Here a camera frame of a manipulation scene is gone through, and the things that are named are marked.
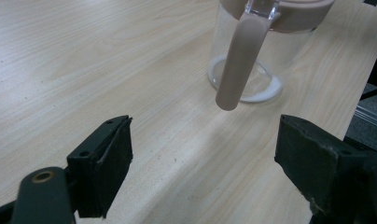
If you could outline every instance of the pitcher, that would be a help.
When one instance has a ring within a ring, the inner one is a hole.
[[[333,2],[220,0],[207,72],[220,108],[276,96],[294,56]]]

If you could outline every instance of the wooden table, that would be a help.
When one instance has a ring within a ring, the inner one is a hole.
[[[377,57],[377,7],[337,0],[282,95],[215,104],[216,0],[0,1],[0,205],[103,121],[133,117],[133,163],[107,219],[308,223],[273,161],[282,113],[343,138]]]

